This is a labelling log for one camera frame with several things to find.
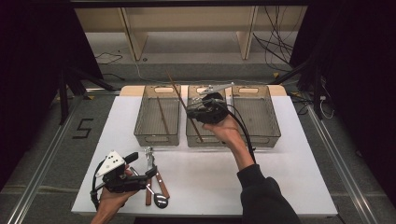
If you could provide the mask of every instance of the gray floor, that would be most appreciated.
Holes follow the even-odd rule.
[[[142,60],[133,63],[122,35],[108,34],[105,36],[88,34],[95,54],[110,52],[121,54],[122,59],[110,64],[101,64],[105,81],[116,87],[125,85],[153,84],[167,82],[166,71],[180,84],[195,81],[212,80],[211,83],[232,80],[236,83],[268,83],[274,79],[274,72],[264,58],[264,51],[256,41],[253,41],[251,54],[246,61],[241,60],[236,37],[230,33],[171,33],[150,34]],[[100,58],[99,63],[106,63]],[[272,60],[278,68],[289,69],[275,59]],[[284,87],[288,92],[297,91],[295,84],[298,76],[286,81]],[[87,88],[97,88],[90,82],[84,83]],[[82,217],[70,212],[76,199],[79,186],[91,162],[91,157],[99,141],[106,123],[107,114],[117,93],[93,91],[82,101],[79,98],[70,99],[70,104],[76,107],[70,123],[64,133],[64,139],[44,172],[42,182],[28,207],[22,223],[89,223],[91,217]],[[304,104],[295,103],[296,112],[305,112]],[[326,111],[332,111],[327,105]],[[15,169],[7,185],[0,193],[0,223],[7,223],[12,210],[24,193],[40,162],[46,156],[47,150],[53,145],[52,139],[59,129],[60,103],[55,98],[49,107],[46,122],[40,127],[31,149],[27,151]],[[91,129],[87,138],[76,137],[86,134],[78,131],[78,125]],[[299,116],[306,138],[312,148],[325,183],[332,195],[334,204],[339,209],[340,217],[348,224],[365,223],[359,209],[353,203],[353,197],[348,193],[334,161],[309,113]],[[377,223],[396,223],[396,210],[389,202],[381,187],[367,168],[364,159],[356,153],[358,150],[351,142],[347,130],[335,112],[332,119],[324,119],[332,140],[346,162],[346,167],[352,174],[363,196],[368,201]],[[314,218],[302,217],[303,223],[343,223],[340,217]],[[117,216],[111,223],[133,223],[133,217]]]

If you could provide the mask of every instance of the black cable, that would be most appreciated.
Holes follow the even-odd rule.
[[[270,63],[268,63],[267,62],[267,54],[266,54],[266,51],[268,50],[270,53],[272,53],[272,55],[275,55],[278,59],[280,59],[282,62],[284,62],[284,63],[286,63],[286,64],[289,64],[288,62],[286,62],[286,61],[284,61],[282,58],[280,58],[276,53],[274,53],[273,51],[271,51],[270,49],[268,49],[268,47],[265,47],[264,46],[264,44],[260,41],[260,39],[253,33],[253,36],[256,38],[256,40],[257,40],[257,42],[259,42],[259,44],[260,44],[260,46],[262,46],[262,48],[265,50],[265,52],[264,52],[264,60],[265,60],[265,64],[268,66],[268,67],[270,67],[270,68],[272,68],[272,69],[275,69],[275,70],[279,70],[279,71],[282,71],[282,72],[289,72],[290,70],[284,70],[284,69],[280,69],[280,68],[278,68],[278,67],[276,67],[276,66],[272,66],[272,65],[270,65]]]
[[[347,223],[344,221],[344,219],[341,217],[341,215],[340,215],[340,207],[338,206],[338,204],[335,205],[335,208],[337,209],[337,217],[340,219],[340,221],[341,221],[343,224],[347,224]]]
[[[232,107],[233,110],[238,114],[239,118],[241,119],[242,124],[244,125],[245,130],[247,131],[247,135],[248,135],[249,138],[250,138],[250,134],[248,133],[247,125],[245,124],[244,119],[243,119],[242,116],[241,116],[241,113],[239,113],[239,111],[236,109],[235,106],[233,106],[233,105],[227,105],[227,106]]]
[[[299,99],[302,99],[302,100],[304,100],[304,101],[314,102],[313,100],[306,99],[306,98],[304,98],[304,97],[302,97],[302,96],[298,96],[298,95],[293,94],[293,93],[291,93],[291,92],[288,92],[287,95],[288,95],[289,97],[299,98]]]
[[[289,78],[294,77],[295,75],[299,74],[301,71],[305,70],[308,67],[309,63],[310,63],[309,60],[301,63],[297,67],[293,68],[293,70],[289,71],[287,74],[268,83],[268,85],[279,85],[280,83],[288,80]]]
[[[124,77],[119,77],[116,74],[112,74],[112,73],[104,73],[102,74],[103,76],[113,76],[113,77],[117,77],[119,79],[121,79],[122,81],[125,81],[126,79]]]
[[[314,102],[311,100],[298,100],[298,101],[292,101],[294,104],[299,104],[299,103],[308,103],[308,104],[313,104]]]
[[[108,52],[103,52],[103,53],[99,54],[98,56],[96,56],[95,59],[99,59],[99,58],[100,58],[102,55],[104,55],[104,54],[108,54],[108,55],[111,55],[111,56],[116,56],[116,57],[119,57],[119,58],[117,58],[117,59],[115,59],[115,60],[112,60],[112,61],[110,61],[110,62],[108,62],[108,63],[99,63],[99,64],[110,64],[110,63],[114,63],[114,62],[116,62],[116,61],[118,61],[119,59],[122,58],[122,55],[120,55],[120,54],[112,54],[112,53],[108,53]]]
[[[228,110],[227,107],[224,107],[222,104],[219,104],[217,102],[215,102],[215,104],[219,105],[221,108],[223,108],[225,111],[227,111],[227,113],[229,115],[231,115],[231,117],[233,117],[233,119],[235,119],[236,122],[239,124],[239,127],[241,127],[241,130],[242,130],[242,132],[244,133],[244,135],[245,135],[245,137],[247,139],[247,149],[248,149],[248,152],[249,152],[249,154],[251,156],[251,159],[253,159],[254,163],[256,163],[256,158],[254,157],[254,149],[253,149],[253,146],[251,145],[250,136],[248,135],[248,130],[246,129],[245,122],[241,122],[236,117],[235,114],[233,114],[230,110]]]
[[[285,9],[283,10],[282,17],[281,17],[281,19],[280,19],[280,24],[277,26],[277,30],[278,30],[279,32],[280,32],[280,26],[282,25],[282,22],[283,22],[283,18],[285,17],[286,9],[288,9],[288,7],[285,7]],[[286,45],[286,43],[284,42],[284,39],[282,39],[282,37],[279,37],[279,38],[282,40],[282,43],[283,43],[284,45]],[[291,53],[288,51],[288,49],[285,48],[285,50],[286,50],[286,52],[289,54],[289,57],[291,57]]]
[[[299,21],[300,21],[301,15],[303,15],[303,9],[304,9],[304,7],[301,7],[301,9],[300,9],[300,14],[298,15],[297,22],[294,24],[293,28],[291,28],[290,33],[288,34],[288,36],[286,36],[286,37],[283,39],[283,41],[285,41],[287,38],[289,38],[289,36],[293,33],[294,29],[297,27],[297,25],[298,25],[298,23],[299,23]]]
[[[93,181],[92,181],[92,190],[91,190],[91,201],[93,202],[93,204],[95,205],[96,211],[99,208],[99,200],[98,200],[98,190],[96,188],[96,176],[95,174],[98,173],[100,167],[102,166],[103,162],[105,162],[105,160],[101,161],[99,163],[99,165],[96,167],[95,173],[93,174]]]
[[[273,21],[272,21],[272,19],[271,19],[271,17],[270,17],[270,14],[269,14],[268,11],[267,11],[267,7],[264,7],[264,10],[265,10],[265,12],[266,12],[266,14],[267,14],[267,17],[268,17],[269,21],[271,22],[271,26],[273,27],[273,30],[271,31],[271,36],[273,36],[273,37],[279,42],[279,45],[280,45],[280,43],[283,44],[283,40],[282,40],[282,38],[280,37],[280,34],[279,34],[279,32],[277,31],[277,29],[276,29],[276,27],[275,27],[275,25],[274,25],[274,23],[273,23]],[[285,61],[286,61],[286,57],[285,57],[285,55],[283,54],[282,48],[280,48],[280,51],[281,51],[281,53],[282,53],[282,55],[283,55],[283,58],[284,58]]]
[[[304,113],[302,113],[301,111],[303,111],[304,108],[306,108],[308,106],[308,104],[305,104],[298,112],[297,115],[306,115],[308,113],[308,109],[305,110]]]
[[[266,43],[269,43],[269,44],[272,44],[272,45],[281,47],[281,46],[280,46],[279,44],[277,44],[277,43],[274,43],[274,42],[271,42],[271,41],[268,41],[268,40],[264,40],[264,39],[261,39],[261,38],[257,37],[254,33],[253,33],[253,35],[256,37],[257,40],[260,40],[260,41],[263,41],[263,42],[266,42]],[[288,45],[288,44],[285,44],[285,45],[286,45],[286,47],[283,47],[283,48],[292,50],[293,46]]]
[[[260,40],[257,40],[259,42],[259,44],[262,46],[262,48],[264,48],[265,50],[270,51],[270,53],[274,54],[274,56],[276,56],[279,60],[281,60],[282,62],[289,64],[286,60],[282,59],[280,56],[278,56],[277,54],[275,54],[273,51],[271,51],[270,49],[268,49],[268,47],[265,47],[262,42],[260,42]]]

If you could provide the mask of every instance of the wire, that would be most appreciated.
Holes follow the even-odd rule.
[[[99,63],[99,64],[110,64],[110,63],[114,63],[114,62],[116,62],[116,61],[118,61],[118,60],[120,60],[121,58],[122,58],[122,55],[120,55],[120,54],[112,54],[112,53],[108,53],[108,52],[103,52],[103,53],[101,53],[101,54],[99,54],[98,56],[96,56],[95,57],[95,59],[101,59],[101,57],[102,57],[102,55],[105,55],[105,54],[108,54],[108,55],[110,55],[110,56],[115,56],[115,57],[118,57],[117,59],[114,59],[114,60],[111,60],[110,62],[108,62],[108,63]]]
[[[289,64],[289,62],[287,62],[285,59],[282,59],[280,56],[278,56],[275,52],[273,52],[273,51],[271,51],[270,49],[268,49],[268,45],[267,46],[264,46],[264,44],[260,41],[260,39],[258,39],[258,37],[253,33],[253,36],[257,39],[257,41],[259,42],[259,44],[260,44],[260,46],[262,46],[262,48],[264,48],[266,51],[269,51],[270,53],[272,53],[274,56],[276,56],[280,61],[282,61],[282,62],[284,62],[284,63],[286,63],[286,64]]]
[[[341,217],[341,215],[340,215],[340,207],[338,206],[338,204],[335,205],[335,208],[337,209],[337,217],[340,219],[340,221],[341,221],[343,224],[347,224],[347,223],[344,221],[344,219]]]
[[[308,113],[308,108],[306,108],[306,107],[309,105],[312,105],[314,103],[313,100],[305,99],[304,97],[298,96],[291,92],[288,92],[288,96],[298,99],[298,101],[293,101],[295,104],[297,104],[297,103],[304,104],[304,106],[302,108],[300,108],[299,111],[297,111],[297,115],[306,115]]]
[[[271,42],[271,41],[268,41],[268,40],[261,39],[261,38],[257,37],[256,35],[255,35],[255,37],[256,37],[256,39],[258,39],[258,40],[260,40],[260,41],[263,41],[263,42],[266,42],[266,43],[269,43],[269,44],[272,44],[272,45],[281,47],[281,45],[279,45],[279,44],[277,44],[277,43],[274,43],[274,42]],[[292,50],[293,46],[288,45],[288,44],[285,44],[285,45],[286,45],[286,46],[285,46],[285,47],[282,47],[282,48]]]
[[[282,17],[280,18],[280,23],[279,23],[279,26],[278,26],[278,30],[279,31],[280,31],[280,26],[282,25],[282,22],[283,22],[283,18],[285,18],[286,9],[288,9],[288,6],[285,6],[285,9],[282,12]]]
[[[278,8],[279,7],[276,7],[276,24],[273,23],[273,21],[272,21],[272,19],[270,17],[270,14],[268,13],[267,7],[264,7],[264,10],[265,10],[265,13],[267,14],[268,20],[271,22],[271,26],[273,27],[273,30],[271,31],[271,37],[273,36],[279,42],[279,45],[280,45],[281,43],[284,44],[284,42],[283,42],[282,38],[280,37],[279,31],[276,29],[276,27],[277,27],[277,17],[278,17]],[[282,48],[279,48],[279,49],[280,49],[280,52],[283,55],[284,60],[286,61],[286,57],[285,57],[285,55],[284,55],[284,53],[282,51]]]
[[[154,80],[154,79],[143,78],[141,76],[140,69],[139,69],[139,66],[137,65],[136,61],[134,61],[134,65],[136,66],[137,75],[139,76],[139,78],[141,80],[155,82],[155,83],[161,83],[161,84],[170,84],[171,83],[170,81],[166,82],[166,81],[159,81],[159,80]],[[256,83],[256,84],[268,85],[268,82],[249,81],[249,80],[244,80],[244,79],[233,79],[233,80],[222,80],[222,81],[210,80],[210,79],[204,80],[203,79],[203,80],[199,80],[199,81],[178,81],[177,83],[197,83],[197,82],[200,82],[200,83],[202,83],[202,82],[216,82],[216,83],[244,82],[244,83]]]
[[[297,83],[298,82],[298,80],[297,81],[291,81],[291,82],[288,82],[288,83],[282,83],[282,86],[288,86],[288,85],[291,85],[291,84],[294,84],[294,83]]]
[[[233,107],[233,109],[235,109],[235,111],[237,112],[237,114],[239,115],[240,119],[239,120],[235,114],[233,114],[230,110],[228,110],[227,107],[224,107],[222,104],[219,104],[218,102],[214,102],[216,105],[220,106],[221,108],[223,108],[225,111],[227,111],[227,113],[229,115],[231,115],[231,117],[233,117],[233,119],[236,120],[236,122],[239,124],[239,127],[241,127],[242,132],[244,133],[246,139],[247,139],[247,149],[248,152],[251,156],[251,159],[253,159],[254,163],[256,163],[256,158],[254,157],[254,148],[251,145],[251,141],[250,141],[250,135],[248,135],[248,129],[246,128],[245,122],[243,121],[241,115],[239,114],[239,112],[236,110],[235,107]]]
[[[104,73],[104,74],[102,74],[102,75],[103,75],[103,76],[113,76],[113,77],[117,77],[117,78],[121,79],[122,81],[125,81],[125,78],[124,78],[124,77],[119,77],[119,76],[117,76],[116,74]]]
[[[332,111],[331,115],[330,115],[329,117],[327,117],[327,115],[324,113],[323,108],[322,108],[323,101],[324,101],[324,100],[321,100],[321,101],[320,101],[320,110],[321,110],[323,116],[324,116],[326,119],[332,119],[332,116],[334,115],[334,110]]]
[[[326,85],[326,80],[323,80],[323,78],[324,78],[324,77],[321,77],[321,78],[320,78],[321,87],[323,88],[323,90],[326,91],[326,94],[329,96],[329,98],[332,99],[332,96],[329,94],[329,92],[327,91],[327,89],[326,89],[326,87],[325,87],[325,85]]]
[[[286,36],[286,37],[283,39],[283,41],[287,40],[287,39],[291,36],[291,34],[294,32],[294,29],[297,27],[298,23],[300,22],[301,16],[303,15],[303,9],[304,9],[304,7],[301,7],[301,9],[300,9],[300,14],[298,15],[297,22],[294,24],[293,28],[291,28],[290,33],[288,34],[288,36]]]
[[[283,41],[282,37],[280,37],[280,25],[282,24],[283,16],[285,15],[285,11],[286,11],[287,7],[285,7],[285,9],[283,10],[283,15],[282,15],[282,18],[281,18],[281,21],[280,21],[279,24],[277,23],[277,18],[279,17],[280,6],[277,6],[276,8],[277,8],[277,10],[276,10],[276,23],[275,23],[276,33],[277,33],[277,36],[279,37],[279,39],[278,39],[279,44],[280,44],[280,42],[282,42],[282,44],[284,45],[285,42]],[[285,49],[285,50],[289,54],[289,57],[291,57],[291,54],[288,51],[288,49]],[[280,51],[282,52],[283,57],[286,59],[285,55],[283,54],[282,48],[280,48]]]
[[[99,162],[98,166],[96,167],[95,174],[99,171],[100,167],[102,164],[105,162],[105,160]],[[96,210],[99,208],[99,200],[97,198],[98,195],[98,190],[100,188],[96,187],[96,176],[93,175],[93,181],[92,181],[92,191],[90,192],[91,194],[91,201],[93,202],[93,205],[95,205]]]

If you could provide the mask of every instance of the person's right hand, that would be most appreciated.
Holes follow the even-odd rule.
[[[241,138],[238,123],[231,115],[227,115],[224,120],[217,124],[204,124],[202,127],[212,132],[221,142],[226,144],[230,143],[231,140]]]

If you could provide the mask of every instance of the metal tongs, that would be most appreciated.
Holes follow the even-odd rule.
[[[145,153],[148,159],[148,169],[152,169],[153,167],[155,167],[154,150],[152,147],[146,147]],[[165,183],[163,183],[163,178],[161,177],[160,172],[158,171],[158,167],[157,167],[157,174],[155,175],[155,177],[157,178],[162,193],[154,193],[154,191],[151,189],[152,187],[151,178],[149,178],[147,180],[148,187],[146,191],[146,205],[151,205],[151,195],[154,195],[155,204],[160,208],[165,208],[168,205],[168,199],[170,198],[170,196],[165,186]]]

